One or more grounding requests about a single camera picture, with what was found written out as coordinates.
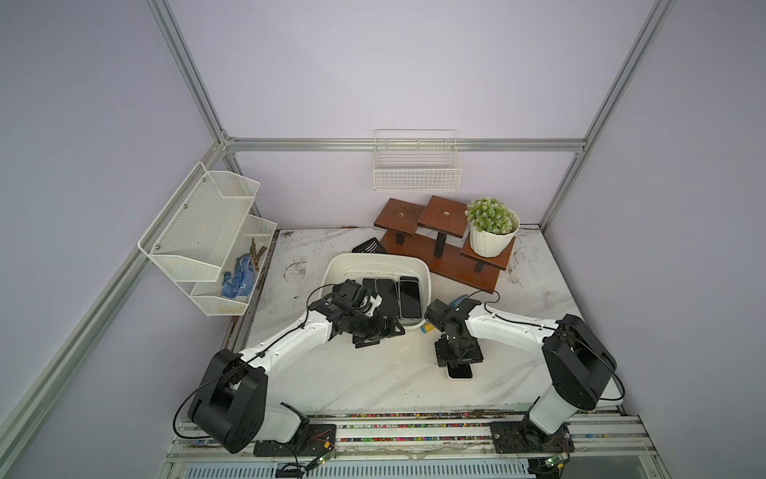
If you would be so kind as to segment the light blue case phone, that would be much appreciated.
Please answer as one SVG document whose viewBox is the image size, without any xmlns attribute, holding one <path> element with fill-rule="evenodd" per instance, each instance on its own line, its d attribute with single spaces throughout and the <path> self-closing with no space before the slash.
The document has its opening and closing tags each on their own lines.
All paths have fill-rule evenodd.
<svg viewBox="0 0 766 479">
<path fill-rule="evenodd" d="M 400 277 L 398 295 L 401 319 L 422 319 L 419 279 L 417 277 Z"/>
</svg>

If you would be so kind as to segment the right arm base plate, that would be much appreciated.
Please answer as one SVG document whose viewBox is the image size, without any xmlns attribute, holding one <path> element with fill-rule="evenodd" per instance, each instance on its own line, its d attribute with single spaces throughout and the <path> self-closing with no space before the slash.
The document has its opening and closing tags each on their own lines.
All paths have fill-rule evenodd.
<svg viewBox="0 0 766 479">
<path fill-rule="evenodd" d="M 528 419 L 493 421 L 490 433 L 499 454 L 571 453 L 574 450 L 570 431 L 565 424 L 555 433 L 546 433 Z"/>
</svg>

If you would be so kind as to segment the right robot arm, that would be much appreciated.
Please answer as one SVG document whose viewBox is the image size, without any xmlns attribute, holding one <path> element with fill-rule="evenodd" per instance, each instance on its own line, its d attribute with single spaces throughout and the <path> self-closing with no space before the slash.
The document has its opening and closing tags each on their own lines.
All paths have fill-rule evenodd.
<svg viewBox="0 0 766 479">
<path fill-rule="evenodd" d="M 626 396 L 616 360 L 577 315 L 557 321 L 533 319 L 498 311 L 467 295 L 450 305 L 433 301 L 425 319 L 441 333 L 436 359 L 452 379 L 472 376 L 471 366 L 484 360 L 482 340 L 526 351 L 545 362 L 549 385 L 521 421 L 528 441 L 548 441 L 577 412 L 619 405 Z"/>
</svg>

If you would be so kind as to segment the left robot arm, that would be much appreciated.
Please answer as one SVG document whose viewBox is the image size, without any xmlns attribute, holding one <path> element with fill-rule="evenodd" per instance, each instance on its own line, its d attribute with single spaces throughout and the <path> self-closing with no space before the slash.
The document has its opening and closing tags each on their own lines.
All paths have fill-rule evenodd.
<svg viewBox="0 0 766 479">
<path fill-rule="evenodd" d="M 398 317 L 379 313 L 380 305 L 380 297 L 327 295 L 307 305 L 294 325 L 266 345 L 241 352 L 220 350 L 209 362 L 201 384 L 183 402 L 187 418 L 230 453 L 242 451 L 255 440 L 303 443 L 309 419 L 285 402 L 270 400 L 269 381 L 337 335 L 351 335 L 357 348 L 404 335 Z"/>
</svg>

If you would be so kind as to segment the pink case phone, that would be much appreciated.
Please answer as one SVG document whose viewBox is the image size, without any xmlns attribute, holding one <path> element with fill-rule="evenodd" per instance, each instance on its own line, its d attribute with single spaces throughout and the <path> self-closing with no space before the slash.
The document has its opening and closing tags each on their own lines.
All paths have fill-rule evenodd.
<svg viewBox="0 0 766 479">
<path fill-rule="evenodd" d="M 448 363 L 447 375 L 451 380 L 468 381 L 474 378 L 470 363 Z"/>
</svg>

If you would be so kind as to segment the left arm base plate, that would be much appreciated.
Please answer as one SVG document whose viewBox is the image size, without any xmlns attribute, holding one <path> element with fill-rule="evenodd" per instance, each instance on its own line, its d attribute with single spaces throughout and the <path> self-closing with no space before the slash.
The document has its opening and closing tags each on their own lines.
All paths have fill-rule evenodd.
<svg viewBox="0 0 766 479">
<path fill-rule="evenodd" d="M 335 424 L 309 423 L 299 426 L 287 442 L 257 440 L 253 447 L 255 457 L 315 457 L 329 451 L 336 441 Z"/>
</svg>

